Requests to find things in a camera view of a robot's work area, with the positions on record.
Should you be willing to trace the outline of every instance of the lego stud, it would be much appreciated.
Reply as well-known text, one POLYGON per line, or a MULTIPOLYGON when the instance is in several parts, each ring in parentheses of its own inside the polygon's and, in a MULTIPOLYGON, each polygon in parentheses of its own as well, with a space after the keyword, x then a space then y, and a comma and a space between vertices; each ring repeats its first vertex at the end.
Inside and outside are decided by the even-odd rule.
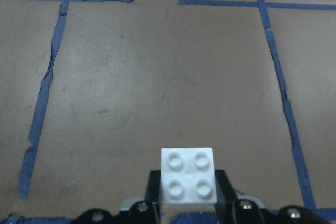
POLYGON ((171 170, 181 170, 183 166, 183 161, 181 159, 181 156, 178 152, 172 152, 169 154, 167 159, 167 164, 170 167, 171 170))
POLYGON ((196 185, 196 192, 201 199, 209 199, 212 194, 212 188, 210 182, 201 179, 196 185))
POLYGON ((205 152, 198 152, 194 158, 194 163, 200 170, 208 170, 210 167, 210 161, 205 152))
POLYGON ((184 189, 178 180, 172 180, 168 185, 168 193, 175 200, 181 200, 184 195, 184 189))

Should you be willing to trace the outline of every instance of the metal screw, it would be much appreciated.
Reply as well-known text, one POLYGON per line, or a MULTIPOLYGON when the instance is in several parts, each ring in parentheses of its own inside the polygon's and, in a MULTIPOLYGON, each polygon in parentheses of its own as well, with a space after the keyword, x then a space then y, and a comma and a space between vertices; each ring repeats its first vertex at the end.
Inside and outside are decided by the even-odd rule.
POLYGON ((138 203, 137 209, 139 212, 146 212, 148 210, 148 205, 146 202, 138 203))
POLYGON ((251 210, 252 209, 252 203, 248 200, 242 200, 239 205, 244 209, 244 210, 251 210))
POLYGON ((101 222, 104 219, 104 215, 101 212, 94 212, 92 216, 93 222, 101 222))
POLYGON ((300 212, 295 208, 288 208, 287 209, 287 214, 290 218, 293 218, 293 219, 301 218, 300 212))

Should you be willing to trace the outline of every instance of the white lego brick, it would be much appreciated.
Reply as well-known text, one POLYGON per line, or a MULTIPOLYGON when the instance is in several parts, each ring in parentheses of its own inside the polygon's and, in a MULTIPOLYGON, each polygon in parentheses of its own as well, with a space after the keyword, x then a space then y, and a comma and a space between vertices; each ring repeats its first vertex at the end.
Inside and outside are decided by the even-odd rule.
POLYGON ((161 192, 164 205, 217 203, 212 149, 161 149, 161 192))

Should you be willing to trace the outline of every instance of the white block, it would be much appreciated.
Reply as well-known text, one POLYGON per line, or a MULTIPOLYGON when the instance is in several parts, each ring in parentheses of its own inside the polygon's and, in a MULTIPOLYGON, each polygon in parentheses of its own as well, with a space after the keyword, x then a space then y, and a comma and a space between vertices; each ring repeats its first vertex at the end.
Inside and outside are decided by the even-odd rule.
POLYGON ((217 203, 212 149, 161 149, 161 192, 164 205, 217 203))

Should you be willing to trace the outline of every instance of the vertical blue tape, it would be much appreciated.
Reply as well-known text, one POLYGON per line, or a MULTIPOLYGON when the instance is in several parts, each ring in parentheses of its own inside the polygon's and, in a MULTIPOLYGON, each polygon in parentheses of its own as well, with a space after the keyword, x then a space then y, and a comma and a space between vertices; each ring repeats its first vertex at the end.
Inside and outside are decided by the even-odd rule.
POLYGON ((292 152, 293 152, 293 157, 294 157, 295 166, 296 166, 296 170, 298 174, 299 184, 300 184, 300 188, 302 192, 303 202, 306 208, 316 209, 315 200, 314 200, 314 196, 313 196, 313 192, 311 189, 310 180, 308 176, 308 171, 307 171, 305 159, 303 156, 303 151, 302 151, 300 140, 299 140, 299 134, 297 132, 297 128, 295 125, 293 111, 290 105, 290 101, 287 99, 286 83, 285 83, 285 78, 283 76, 284 74, 281 69, 281 64, 280 64, 276 42, 274 39, 274 34, 273 34, 273 31, 270 29, 271 23, 270 23, 270 19, 269 19, 268 12, 267 12, 267 6, 265 3, 265 0, 257 0, 257 1, 258 1, 262 24, 264 26, 267 43, 271 51, 271 55, 273 58, 273 62, 274 62, 274 66, 275 66, 275 70, 276 70, 276 74, 277 74, 277 78, 278 78, 278 82, 280 86, 281 98, 282 98, 282 103, 284 107, 284 114, 285 114, 285 117, 286 117, 286 120, 289 126, 289 131, 290 131, 290 135, 292 139, 292 152))
POLYGON ((28 137, 31 146, 25 152, 19 177, 19 193, 21 199, 27 199, 30 184, 32 182, 31 178, 33 176, 38 144, 41 137, 43 121, 48 105, 49 88, 52 83, 54 62, 62 40, 68 6, 69 0, 62 0, 59 7, 59 16, 51 42, 50 63, 48 70, 41 82, 41 88, 38 94, 33 121, 31 123, 32 125, 28 137))

